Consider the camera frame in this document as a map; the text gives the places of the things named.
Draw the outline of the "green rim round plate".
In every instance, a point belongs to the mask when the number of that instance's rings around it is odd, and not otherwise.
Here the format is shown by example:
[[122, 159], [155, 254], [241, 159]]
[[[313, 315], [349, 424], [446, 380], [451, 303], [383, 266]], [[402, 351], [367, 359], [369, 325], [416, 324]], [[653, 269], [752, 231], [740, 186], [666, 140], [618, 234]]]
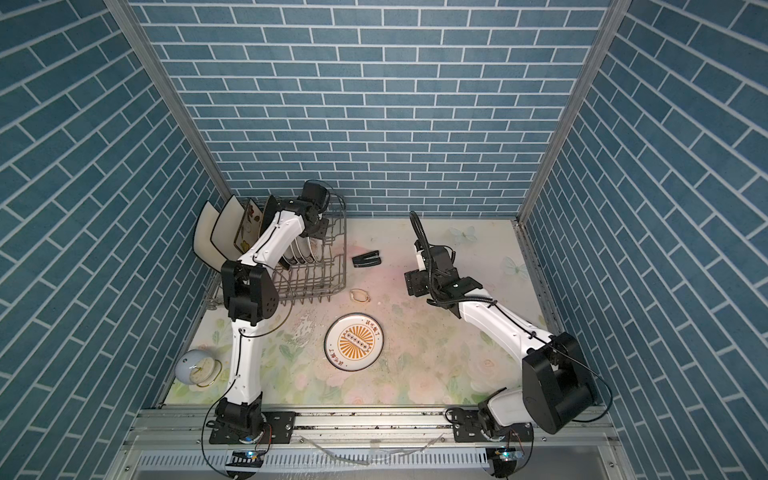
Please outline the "green rim round plate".
[[311, 256], [307, 250], [307, 245], [304, 238], [297, 237], [294, 240], [294, 249], [295, 249], [294, 258], [298, 263], [306, 264], [311, 260]]

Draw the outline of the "round plate orange sunburst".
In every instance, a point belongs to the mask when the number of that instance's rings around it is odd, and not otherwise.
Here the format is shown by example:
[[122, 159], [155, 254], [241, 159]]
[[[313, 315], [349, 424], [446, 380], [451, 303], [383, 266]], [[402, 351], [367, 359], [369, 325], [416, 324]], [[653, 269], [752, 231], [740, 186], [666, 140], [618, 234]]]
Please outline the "round plate orange sunburst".
[[329, 363], [344, 372], [358, 372], [370, 367], [384, 347], [380, 323], [364, 313], [339, 317], [326, 332], [324, 353]]

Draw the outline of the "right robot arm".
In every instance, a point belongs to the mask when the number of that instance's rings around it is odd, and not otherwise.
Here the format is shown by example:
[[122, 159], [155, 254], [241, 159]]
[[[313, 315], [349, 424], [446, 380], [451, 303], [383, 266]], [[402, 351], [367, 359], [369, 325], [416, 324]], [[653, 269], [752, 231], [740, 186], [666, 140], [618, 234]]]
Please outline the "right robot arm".
[[483, 433], [492, 439], [514, 425], [533, 423], [555, 434], [596, 401], [593, 372], [579, 342], [555, 335], [507, 309], [471, 277], [461, 277], [444, 245], [415, 243], [418, 268], [404, 274], [408, 294], [450, 311], [515, 358], [521, 386], [503, 388], [478, 405]]

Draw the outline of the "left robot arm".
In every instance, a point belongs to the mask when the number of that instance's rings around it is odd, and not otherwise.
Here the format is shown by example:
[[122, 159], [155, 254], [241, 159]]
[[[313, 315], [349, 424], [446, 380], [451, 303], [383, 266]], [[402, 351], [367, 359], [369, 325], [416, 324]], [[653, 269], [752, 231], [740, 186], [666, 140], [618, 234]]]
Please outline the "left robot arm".
[[325, 186], [307, 181], [298, 198], [275, 201], [265, 214], [270, 223], [254, 246], [222, 266], [232, 350], [227, 389], [213, 409], [213, 426], [234, 443], [255, 444], [266, 435], [260, 358], [263, 340], [272, 332], [267, 320], [280, 304], [273, 275], [294, 240], [322, 230], [330, 198]]

